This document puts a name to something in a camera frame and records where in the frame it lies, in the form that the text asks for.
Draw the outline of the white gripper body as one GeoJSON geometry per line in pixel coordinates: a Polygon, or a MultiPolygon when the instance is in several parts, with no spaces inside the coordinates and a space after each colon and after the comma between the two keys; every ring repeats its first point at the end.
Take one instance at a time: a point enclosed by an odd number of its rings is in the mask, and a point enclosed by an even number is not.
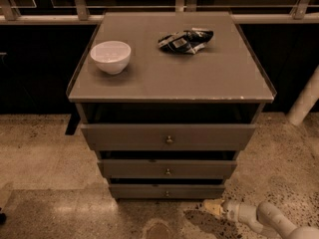
{"type": "Polygon", "coordinates": [[[258,225],[257,207],[242,202],[228,200],[222,203],[223,216],[232,222],[239,222],[248,227],[258,225]]]}

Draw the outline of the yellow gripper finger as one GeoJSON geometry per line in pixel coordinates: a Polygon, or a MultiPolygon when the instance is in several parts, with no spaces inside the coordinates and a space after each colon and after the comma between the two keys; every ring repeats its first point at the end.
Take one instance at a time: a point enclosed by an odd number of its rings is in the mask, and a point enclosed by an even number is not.
{"type": "Polygon", "coordinates": [[[203,201],[203,206],[212,215],[221,217],[224,214],[222,207],[223,203],[223,199],[205,199],[203,201]]]}

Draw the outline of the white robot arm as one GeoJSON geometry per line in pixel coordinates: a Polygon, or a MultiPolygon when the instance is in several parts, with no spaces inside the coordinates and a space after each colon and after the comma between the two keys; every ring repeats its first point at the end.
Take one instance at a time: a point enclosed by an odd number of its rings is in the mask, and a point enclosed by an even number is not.
{"type": "Polygon", "coordinates": [[[253,232],[272,239],[319,239],[319,229],[297,227],[275,205],[263,201],[257,206],[224,199],[205,199],[204,208],[219,219],[239,222],[253,232]]]}

